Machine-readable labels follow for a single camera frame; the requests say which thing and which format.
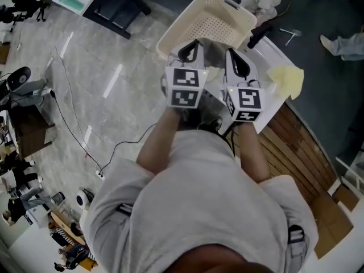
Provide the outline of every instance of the laundry basket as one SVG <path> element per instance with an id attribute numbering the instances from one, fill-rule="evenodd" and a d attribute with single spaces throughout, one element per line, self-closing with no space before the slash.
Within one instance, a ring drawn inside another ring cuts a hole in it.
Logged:
<path id="1" fill-rule="evenodd" d="M 165 60 L 182 42 L 208 38 L 238 48 L 255 27 L 255 16 L 232 0 L 193 0 L 157 44 Z"/>

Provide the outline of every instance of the dark green floor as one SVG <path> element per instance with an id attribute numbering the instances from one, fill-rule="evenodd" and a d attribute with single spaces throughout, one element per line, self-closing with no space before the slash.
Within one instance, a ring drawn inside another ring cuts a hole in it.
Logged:
<path id="1" fill-rule="evenodd" d="M 151 0 L 172 11 L 181 13 L 192 0 Z M 351 163 L 362 136 L 348 133 L 364 99 L 364 61 L 348 62 L 324 50 L 319 35 L 335 39 L 359 32 L 364 24 L 364 0 L 282 0 L 277 7 L 282 13 L 291 1 L 288 11 L 272 21 L 273 31 L 268 37 L 305 71 L 301 95 L 291 102 L 321 143 L 332 163 L 341 155 Z M 286 47 L 288 34 L 279 31 L 297 29 L 303 35 L 294 38 Z M 363 122 L 355 128 L 362 130 Z"/>

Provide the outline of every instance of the yellow paper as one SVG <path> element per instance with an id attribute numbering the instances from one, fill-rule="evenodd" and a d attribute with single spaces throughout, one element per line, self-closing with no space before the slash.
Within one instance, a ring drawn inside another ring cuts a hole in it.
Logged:
<path id="1" fill-rule="evenodd" d="M 280 96 L 297 98 L 302 90 L 304 72 L 295 66 L 280 66 L 267 71 L 268 76 L 279 88 Z"/>

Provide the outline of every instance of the basket handle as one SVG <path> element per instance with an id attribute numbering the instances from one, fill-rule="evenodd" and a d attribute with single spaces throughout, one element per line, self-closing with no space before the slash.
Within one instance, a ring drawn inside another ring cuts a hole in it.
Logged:
<path id="1" fill-rule="evenodd" d="M 239 10 L 240 8 L 240 5 L 234 2 L 233 0 L 224 0 L 224 2 L 230 5 L 231 7 L 235 8 L 236 10 Z"/>

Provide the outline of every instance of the neck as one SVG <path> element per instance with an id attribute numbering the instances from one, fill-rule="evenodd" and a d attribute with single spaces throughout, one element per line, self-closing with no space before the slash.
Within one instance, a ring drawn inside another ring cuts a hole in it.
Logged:
<path id="1" fill-rule="evenodd" d="M 221 245 L 203 245 L 179 257 L 164 273 L 201 273 L 221 265 L 244 264 L 246 260 Z"/>

